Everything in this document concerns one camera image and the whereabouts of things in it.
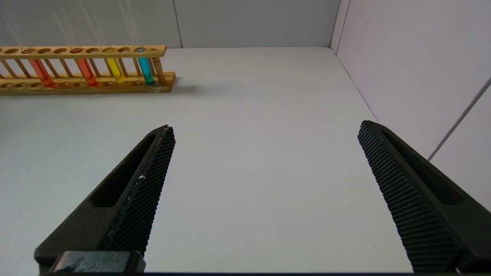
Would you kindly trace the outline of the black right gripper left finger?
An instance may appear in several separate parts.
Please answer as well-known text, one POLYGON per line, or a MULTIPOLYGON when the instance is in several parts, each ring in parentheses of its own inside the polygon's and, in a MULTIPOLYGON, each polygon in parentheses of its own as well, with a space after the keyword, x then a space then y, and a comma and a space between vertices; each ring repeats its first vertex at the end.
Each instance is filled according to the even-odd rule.
POLYGON ((35 249, 40 273, 69 250, 144 254, 175 143, 168 125, 149 132, 35 249))

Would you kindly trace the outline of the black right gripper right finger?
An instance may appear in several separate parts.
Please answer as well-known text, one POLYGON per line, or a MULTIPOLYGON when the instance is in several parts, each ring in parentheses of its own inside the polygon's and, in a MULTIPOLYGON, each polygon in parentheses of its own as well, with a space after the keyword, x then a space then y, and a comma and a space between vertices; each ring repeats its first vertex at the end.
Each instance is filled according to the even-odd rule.
POLYGON ((385 126, 363 121, 358 142, 415 273, 490 273, 489 210, 385 126))

